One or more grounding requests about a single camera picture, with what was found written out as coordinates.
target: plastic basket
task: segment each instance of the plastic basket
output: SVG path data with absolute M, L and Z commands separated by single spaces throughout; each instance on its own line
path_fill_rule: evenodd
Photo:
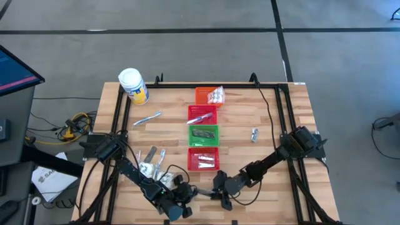
M 207 95 L 211 93 L 213 90 L 215 90 L 218 87 L 196 87 L 196 104 L 208 104 L 208 98 Z M 217 108 L 220 108 L 223 104 L 218 103 L 218 104 L 212 104 L 217 106 Z
M 187 108 L 187 120 L 195 119 L 207 113 L 212 113 L 211 117 L 203 119 L 196 124 L 217 124 L 217 107 L 215 105 L 196 105 Z
M 193 136 L 193 129 L 201 131 L 210 131 L 215 134 L 215 138 Z M 193 147 L 212 147 L 219 146 L 219 132 L 217 125 L 190 125 L 189 126 L 189 146 Z
M 207 154 L 214 158 L 214 167 L 199 167 L 198 154 Z M 219 152 L 217 147 L 190 147 L 187 150 L 187 169 L 190 171 L 215 171 L 219 170 Z

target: orange basket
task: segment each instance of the orange basket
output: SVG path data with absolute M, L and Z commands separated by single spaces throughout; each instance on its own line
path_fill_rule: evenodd
M 207 95 L 218 87 L 196 87 L 196 104 L 208 104 Z M 220 108 L 223 103 L 213 104 Z

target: white container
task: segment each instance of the white container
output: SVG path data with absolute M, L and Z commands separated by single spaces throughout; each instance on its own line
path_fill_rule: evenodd
M 133 104 L 145 104 L 149 100 L 149 92 L 137 69 L 124 69 L 118 76 L 119 83 L 131 98 Z

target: yellow cable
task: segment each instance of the yellow cable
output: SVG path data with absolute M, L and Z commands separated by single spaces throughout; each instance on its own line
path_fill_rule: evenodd
M 90 128 L 90 117 L 84 113 L 84 112 L 79 112 L 77 114 L 75 114 L 75 116 L 72 117 L 72 120 L 74 120 L 77 116 L 79 115 L 84 115 L 87 117 L 87 125 L 84 128 L 86 131 L 88 130 L 88 128 Z M 55 142 L 46 142 L 46 141 L 35 141 L 35 143 L 39 143 L 39 144 L 47 144 L 47 145 L 65 145 L 65 144 L 69 144 L 69 143 L 73 143 L 74 141 L 78 140 L 79 138 L 81 138 L 83 135 L 80 134 L 78 137 L 75 137 L 74 139 L 67 141 L 67 142 L 62 142 L 62 143 L 55 143 Z M 25 137 L 26 140 L 30 141 L 31 139 L 29 137 Z

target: white lid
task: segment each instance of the white lid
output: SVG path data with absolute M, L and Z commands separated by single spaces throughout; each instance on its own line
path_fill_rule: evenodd
M 118 76 L 119 82 L 125 88 L 135 88 L 140 85 L 142 76 L 137 69 L 124 69 Z

